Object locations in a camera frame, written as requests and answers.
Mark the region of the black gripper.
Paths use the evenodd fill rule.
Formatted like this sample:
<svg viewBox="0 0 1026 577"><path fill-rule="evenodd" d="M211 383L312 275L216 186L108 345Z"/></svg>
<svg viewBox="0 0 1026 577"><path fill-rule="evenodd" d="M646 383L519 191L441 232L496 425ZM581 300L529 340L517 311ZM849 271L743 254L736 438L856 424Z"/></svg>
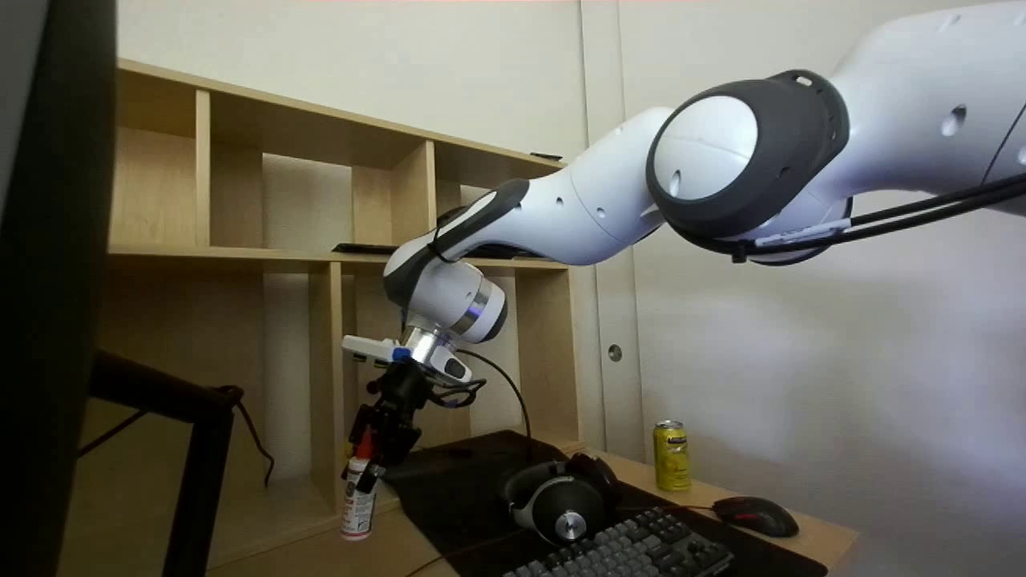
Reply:
<svg viewBox="0 0 1026 577"><path fill-rule="evenodd" d="M392 365L366 390L370 404L356 412L356 438L370 438L376 464L397 464L419 438L418 412L429 399L429 381L419 365Z"/></svg>

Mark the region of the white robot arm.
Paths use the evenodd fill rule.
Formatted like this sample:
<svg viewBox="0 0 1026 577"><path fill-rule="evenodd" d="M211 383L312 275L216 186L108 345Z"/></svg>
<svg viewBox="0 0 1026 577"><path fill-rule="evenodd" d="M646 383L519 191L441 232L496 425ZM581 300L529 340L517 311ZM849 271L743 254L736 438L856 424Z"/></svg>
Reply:
<svg viewBox="0 0 1026 577"><path fill-rule="evenodd" d="M491 340L506 294L477 249L589 267L674 227L736 264L792 267L861 241L1010 201L1021 191L1026 3L890 19L829 72L781 69L656 104L568 168L504 184L383 264L410 336L344 345L377 359L352 435L399 460L413 412L475 398L460 342Z"/></svg>

